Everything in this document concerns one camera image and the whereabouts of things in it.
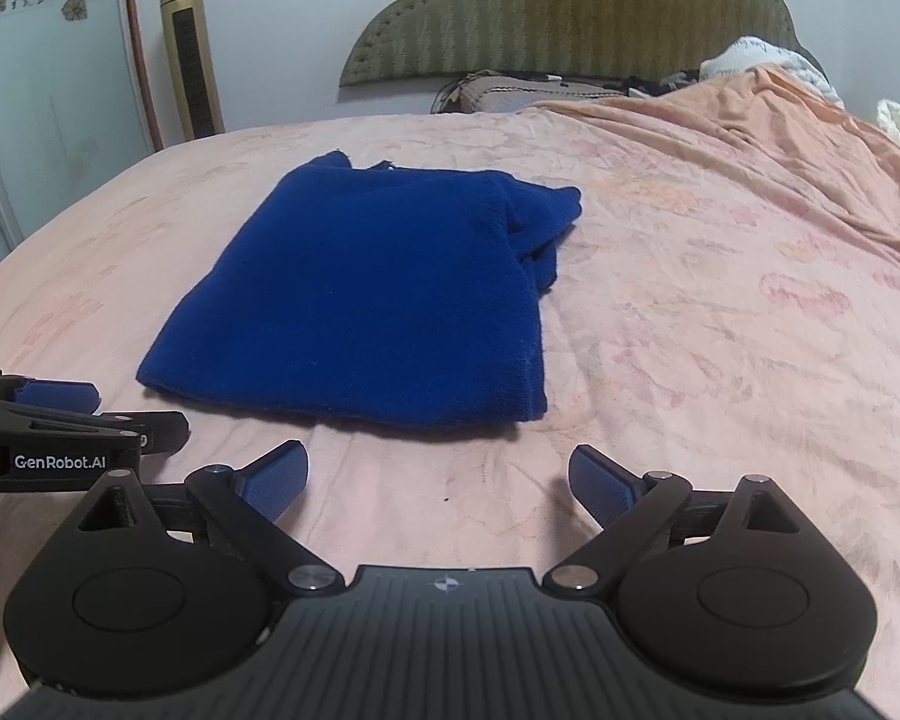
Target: blue sweater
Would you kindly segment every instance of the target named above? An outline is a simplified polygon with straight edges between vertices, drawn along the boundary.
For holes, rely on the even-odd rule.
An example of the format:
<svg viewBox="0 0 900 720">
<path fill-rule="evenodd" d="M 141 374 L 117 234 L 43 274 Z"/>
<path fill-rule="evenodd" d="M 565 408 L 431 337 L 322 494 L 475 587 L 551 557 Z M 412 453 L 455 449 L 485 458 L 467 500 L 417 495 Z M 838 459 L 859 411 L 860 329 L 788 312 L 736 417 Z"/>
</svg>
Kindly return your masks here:
<svg viewBox="0 0 900 720">
<path fill-rule="evenodd" d="M 288 173 L 137 371 L 217 406 L 402 427 L 540 418 L 538 293 L 580 192 L 496 170 Z"/>
</svg>

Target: pink bed sheet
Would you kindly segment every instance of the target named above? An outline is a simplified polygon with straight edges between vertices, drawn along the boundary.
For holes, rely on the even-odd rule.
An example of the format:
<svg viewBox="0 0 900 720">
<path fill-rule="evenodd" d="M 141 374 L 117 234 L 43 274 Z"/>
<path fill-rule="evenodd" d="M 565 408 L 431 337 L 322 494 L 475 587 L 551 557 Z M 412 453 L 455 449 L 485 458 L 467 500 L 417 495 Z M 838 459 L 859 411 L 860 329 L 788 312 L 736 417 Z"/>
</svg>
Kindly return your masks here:
<svg viewBox="0 0 900 720">
<path fill-rule="evenodd" d="M 874 593 L 860 688 L 900 720 L 900 150 L 773 68 L 661 100 L 189 143 L 0 265 L 0 367 L 92 380 L 106 409 L 173 408 L 133 380 L 155 333 L 279 177 L 333 148 L 358 166 L 494 167 L 581 188 L 540 302 L 549 412 L 411 436 L 185 408 L 189 445 L 146 477 L 303 440 L 309 490 L 280 524 L 350 575 L 358 562 L 552 565 L 594 532 L 564 481 L 579 442 L 702 488 L 769 474 Z M 0 495 L 0 710 L 25 689 L 2 602 L 73 504 Z"/>
</svg>

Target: gold tower fan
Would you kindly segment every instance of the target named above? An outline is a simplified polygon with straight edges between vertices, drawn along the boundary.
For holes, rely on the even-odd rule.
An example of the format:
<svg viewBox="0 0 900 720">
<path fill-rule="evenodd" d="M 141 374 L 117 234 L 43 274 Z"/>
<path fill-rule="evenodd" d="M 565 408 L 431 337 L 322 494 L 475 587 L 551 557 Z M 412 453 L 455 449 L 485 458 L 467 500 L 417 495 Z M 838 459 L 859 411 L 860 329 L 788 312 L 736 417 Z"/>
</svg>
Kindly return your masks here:
<svg viewBox="0 0 900 720">
<path fill-rule="evenodd" d="M 160 0 L 176 107 L 188 141 L 223 130 L 203 0 Z"/>
</svg>

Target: wrinkled fabric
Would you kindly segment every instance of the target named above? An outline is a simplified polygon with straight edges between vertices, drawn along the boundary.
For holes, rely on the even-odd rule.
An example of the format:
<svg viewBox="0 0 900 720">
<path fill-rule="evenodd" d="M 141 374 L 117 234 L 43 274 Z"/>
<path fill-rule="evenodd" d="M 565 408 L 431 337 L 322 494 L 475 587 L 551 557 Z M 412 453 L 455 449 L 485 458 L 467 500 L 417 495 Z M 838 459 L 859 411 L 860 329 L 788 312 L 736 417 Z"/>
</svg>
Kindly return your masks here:
<svg viewBox="0 0 900 720">
<path fill-rule="evenodd" d="M 837 90 L 805 56 L 752 36 L 734 41 L 721 55 L 701 62 L 700 79 L 708 81 L 720 76 L 735 76 L 768 63 L 780 66 L 828 103 L 833 103 L 838 108 L 844 107 L 844 101 L 840 99 Z"/>
<path fill-rule="evenodd" d="M 538 293 L 580 192 L 503 172 L 284 176 L 184 296 L 137 381 L 200 403 L 413 428 L 547 410 Z"/>
</svg>

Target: green upholstered headboard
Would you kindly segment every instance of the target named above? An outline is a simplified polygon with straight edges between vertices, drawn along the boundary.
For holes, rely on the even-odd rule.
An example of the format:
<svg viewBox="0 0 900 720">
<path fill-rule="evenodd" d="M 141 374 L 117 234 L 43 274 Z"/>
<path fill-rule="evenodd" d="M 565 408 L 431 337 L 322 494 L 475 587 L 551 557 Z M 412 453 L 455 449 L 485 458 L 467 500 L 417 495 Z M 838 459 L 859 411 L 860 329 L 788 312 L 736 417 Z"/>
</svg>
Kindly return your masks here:
<svg viewBox="0 0 900 720">
<path fill-rule="evenodd" d="M 480 70 L 655 80 L 744 35 L 818 66 L 783 0 L 397 0 L 367 25 L 341 86 Z"/>
</svg>

